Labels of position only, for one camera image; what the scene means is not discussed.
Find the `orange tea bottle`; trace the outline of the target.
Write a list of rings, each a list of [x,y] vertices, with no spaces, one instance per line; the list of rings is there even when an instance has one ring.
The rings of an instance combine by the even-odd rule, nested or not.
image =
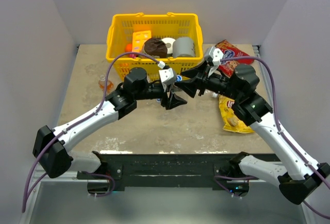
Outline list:
[[[98,85],[102,91],[106,90],[107,93],[110,93],[113,88],[113,83],[106,79],[105,75],[100,75]]]

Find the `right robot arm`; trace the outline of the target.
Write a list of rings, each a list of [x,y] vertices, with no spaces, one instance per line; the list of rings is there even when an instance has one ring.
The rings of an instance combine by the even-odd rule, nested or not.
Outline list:
[[[245,175],[264,180],[279,188],[291,203],[301,204],[329,176],[329,165],[309,156],[275,118],[268,102],[255,90],[259,78],[254,68],[240,64],[230,77],[211,72],[206,62],[183,71],[186,80],[176,83],[190,97],[205,90],[234,100],[234,114],[251,127],[282,162],[275,165],[245,152],[231,160],[230,174],[235,179]]]

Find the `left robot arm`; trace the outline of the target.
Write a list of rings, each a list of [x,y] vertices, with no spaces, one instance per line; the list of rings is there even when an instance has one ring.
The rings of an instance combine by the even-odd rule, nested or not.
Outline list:
[[[50,178],[67,171],[86,171],[96,179],[106,175],[107,166],[96,152],[78,153],[73,148],[103,126],[116,122],[137,107],[139,100],[160,99],[161,106],[171,110],[186,100],[171,90],[177,76],[172,68],[159,70],[159,79],[148,81],[147,72],[135,67],[117,88],[92,110],[53,129],[43,126],[37,132],[33,155]]]

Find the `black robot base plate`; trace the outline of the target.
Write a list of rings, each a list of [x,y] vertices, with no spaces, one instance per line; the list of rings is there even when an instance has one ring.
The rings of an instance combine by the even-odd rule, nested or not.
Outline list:
[[[79,172],[79,180],[89,180],[90,193],[103,194],[127,187],[190,187],[245,193],[252,177],[238,166],[243,154],[98,154],[96,172]]]

